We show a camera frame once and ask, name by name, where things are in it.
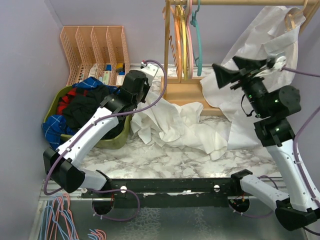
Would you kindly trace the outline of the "teal hanger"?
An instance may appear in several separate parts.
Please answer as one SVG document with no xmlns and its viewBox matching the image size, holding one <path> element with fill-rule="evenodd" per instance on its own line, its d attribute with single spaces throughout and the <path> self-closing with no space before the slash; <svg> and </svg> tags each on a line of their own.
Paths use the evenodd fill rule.
<svg viewBox="0 0 320 240">
<path fill-rule="evenodd" d="M 195 28 L 196 30 L 196 38 L 197 38 L 197 47 L 198 47 L 198 56 L 196 56 L 195 53 L 193 53 L 193 59 L 195 66 L 197 67 L 197 76 L 200 77 L 202 74 L 202 68 L 203 68 L 203 48 L 202 48 L 202 39 L 201 39 L 201 33 L 200 33 L 200 27 L 199 23 L 197 21 L 197 13 L 200 11 L 201 1 L 197 1 L 197 9 L 195 11 L 192 11 L 191 13 L 191 21 L 190 24 Z"/>
</svg>

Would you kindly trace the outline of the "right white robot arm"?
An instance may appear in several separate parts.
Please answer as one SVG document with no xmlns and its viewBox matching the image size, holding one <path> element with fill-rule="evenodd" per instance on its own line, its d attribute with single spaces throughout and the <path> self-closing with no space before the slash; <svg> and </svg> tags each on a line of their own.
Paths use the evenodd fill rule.
<svg viewBox="0 0 320 240">
<path fill-rule="evenodd" d="M 280 53 L 259 60 L 234 56 L 233 61 L 236 70 L 212 65 L 217 85 L 243 90 L 258 118 L 255 133 L 275 161 L 287 191 L 271 187 L 246 169 L 231 176 L 229 189 L 236 196 L 247 193 L 261 200 L 286 230 L 306 228 L 320 218 L 320 192 L 299 154 L 298 135 L 287 120 L 301 110 L 300 92 L 291 85 L 270 92 L 263 82 L 266 75 L 284 70 L 287 58 Z"/>
</svg>

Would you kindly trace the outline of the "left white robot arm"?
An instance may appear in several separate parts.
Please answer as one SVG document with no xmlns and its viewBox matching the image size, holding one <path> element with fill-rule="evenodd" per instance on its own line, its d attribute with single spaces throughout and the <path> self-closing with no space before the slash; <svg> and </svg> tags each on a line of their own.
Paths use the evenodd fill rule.
<svg viewBox="0 0 320 240">
<path fill-rule="evenodd" d="M 72 138 L 57 149 L 49 147 L 45 150 L 43 160 L 47 179 L 55 181 L 67 193 L 91 188 L 97 196 L 106 197 L 111 190 L 107 177 L 98 171 L 81 170 L 81 162 L 103 136 L 145 101 L 153 79 L 154 75 L 147 67 L 130 70 L 122 86 L 99 103 L 93 116 Z"/>
</svg>

